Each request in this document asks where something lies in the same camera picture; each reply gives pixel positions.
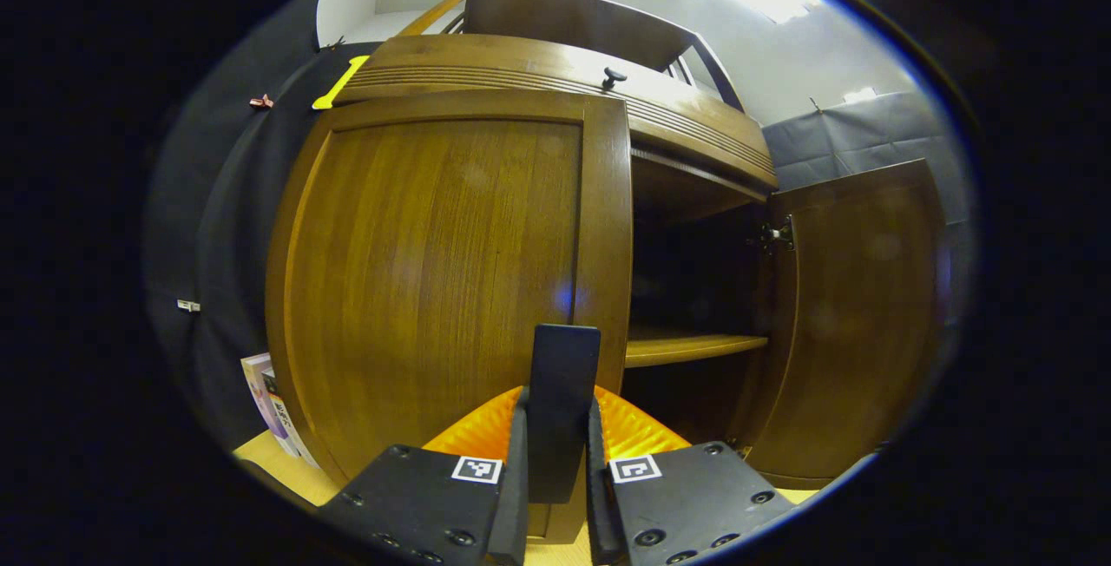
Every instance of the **cabinet knob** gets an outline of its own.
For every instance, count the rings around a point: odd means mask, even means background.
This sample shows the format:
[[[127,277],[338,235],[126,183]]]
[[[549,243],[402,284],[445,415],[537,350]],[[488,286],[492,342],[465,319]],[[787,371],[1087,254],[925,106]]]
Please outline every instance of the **cabinet knob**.
[[[610,69],[609,67],[607,67],[605,68],[605,80],[602,81],[602,88],[605,89],[605,90],[610,90],[611,88],[613,88],[613,85],[615,85],[617,82],[623,82],[623,81],[625,81],[628,79],[629,79],[629,77],[625,76],[624,73],[622,73],[620,71],[615,71],[615,70]]]

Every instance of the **white wall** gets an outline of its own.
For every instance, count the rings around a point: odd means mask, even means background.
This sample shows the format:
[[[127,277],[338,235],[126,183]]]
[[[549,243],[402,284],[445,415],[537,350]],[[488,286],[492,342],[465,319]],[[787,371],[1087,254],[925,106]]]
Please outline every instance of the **white wall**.
[[[343,37],[344,42],[354,43],[359,39],[358,29],[366,26],[376,14],[378,0],[319,0],[317,2],[317,39],[321,47],[334,43]]]
[[[384,40],[440,0],[376,0],[347,40]],[[700,32],[729,72],[748,113],[761,125],[842,102],[862,87],[878,93],[917,90],[892,52],[868,29],[829,4],[782,24],[734,0],[612,0]],[[453,13],[437,24],[442,27]],[[695,79],[712,80],[693,54]]]

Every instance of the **book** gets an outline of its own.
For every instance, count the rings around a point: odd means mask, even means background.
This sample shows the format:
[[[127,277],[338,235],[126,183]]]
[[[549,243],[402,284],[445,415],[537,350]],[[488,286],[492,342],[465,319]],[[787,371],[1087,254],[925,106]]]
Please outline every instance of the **book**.
[[[289,434],[286,431],[286,428],[278,420],[278,413],[274,411],[273,404],[270,403],[270,396],[267,394],[267,385],[262,379],[262,371],[270,368],[270,354],[259,354],[258,356],[243,358],[240,363],[243,365],[243,375],[247,376],[247,386],[251,389],[251,397],[254,398],[254,405],[258,406],[259,414],[262,415],[262,420],[266,420],[270,433],[274,435],[274,439],[281,445],[283,451],[293,457],[301,457],[301,454],[297,453],[297,447],[293,446],[293,443],[289,441]]]
[[[282,427],[286,428],[286,433],[289,434],[290,443],[293,443],[293,446],[297,447],[297,453],[301,454],[304,461],[308,461],[313,468],[320,468],[320,465],[317,464],[317,459],[312,458],[312,454],[309,453],[309,448],[307,448],[304,443],[302,443],[301,436],[297,434],[297,428],[293,427],[293,420],[290,420],[289,418],[289,410],[286,409],[284,401],[282,401],[281,397],[278,395],[278,380],[274,379],[274,369],[267,368],[263,370],[262,380],[267,386],[267,393],[270,395],[270,403],[274,407],[274,414],[278,415],[278,421],[282,424]]]

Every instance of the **wooden panel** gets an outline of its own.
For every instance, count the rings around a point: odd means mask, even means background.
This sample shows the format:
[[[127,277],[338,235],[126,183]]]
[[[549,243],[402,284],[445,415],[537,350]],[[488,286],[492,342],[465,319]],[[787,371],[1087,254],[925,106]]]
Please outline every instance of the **wooden panel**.
[[[937,358],[940,202],[924,160],[772,196],[779,319],[748,463],[783,487],[829,483],[887,438]],[[782,374],[779,383],[775,378]]]
[[[621,390],[632,290],[629,120],[619,100],[585,100],[573,325],[600,330],[598,385]]]
[[[340,486],[323,470],[286,453],[269,430],[254,436],[232,451],[232,455],[258,464],[271,477],[317,507],[324,505],[340,491]]]
[[[436,23],[436,20],[447,14],[449,10],[459,6],[461,1],[463,0],[441,1],[434,7],[428,9],[428,11],[426,11],[424,14],[417,17],[417,19],[414,19],[413,22],[410,23],[409,26],[406,26],[404,29],[401,29],[401,31],[398,32],[398,36],[411,37],[417,34],[423,34],[424,31],[429,29],[429,27]]]
[[[713,173],[632,151],[632,203],[639,221],[665,227],[750,202],[753,192]]]
[[[629,79],[603,90],[605,67]],[[634,140],[750,187],[758,201],[779,186],[760,127],[748,116],[651,69],[558,43],[486,34],[397,37],[376,50],[336,102],[468,88],[620,98]]]
[[[321,117],[279,210],[267,326],[291,418],[330,478],[527,384],[538,322],[602,329],[598,383],[618,389],[628,146],[621,101],[568,93]]]
[[[701,360],[761,348],[759,336],[691,334],[674,329],[632,327],[625,348],[625,368]]]
[[[524,546],[529,566],[585,566],[590,564],[590,535],[585,524],[579,527],[574,544],[534,544]]]
[[[607,0],[467,0],[467,32],[574,46],[655,71],[693,43],[689,30]]]
[[[794,254],[777,247],[769,262],[761,256],[757,264],[757,287],[753,291],[757,329],[767,334],[768,347],[763,359],[750,360],[744,374],[733,431],[739,447],[751,447],[760,437],[775,399],[791,355],[790,339],[794,334],[798,305],[798,269]]]

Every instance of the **yellow tag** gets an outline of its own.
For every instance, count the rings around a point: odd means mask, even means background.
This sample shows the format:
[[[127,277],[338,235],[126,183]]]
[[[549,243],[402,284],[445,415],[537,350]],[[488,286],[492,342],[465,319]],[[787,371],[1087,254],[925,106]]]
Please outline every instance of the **yellow tag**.
[[[351,77],[354,76],[354,72],[358,71],[359,68],[362,67],[362,63],[367,62],[367,59],[369,58],[370,58],[369,56],[357,56],[352,58],[350,61],[348,61],[351,63],[351,67],[349,67],[348,70],[343,72],[343,76],[340,76],[340,79],[336,82],[336,86],[332,87],[332,90],[328,91],[323,96],[318,97],[317,101],[312,102],[313,110],[328,110],[329,108],[331,108],[332,100],[336,99],[336,96],[340,95],[341,90],[343,90],[343,85],[348,83],[348,80],[350,80]]]

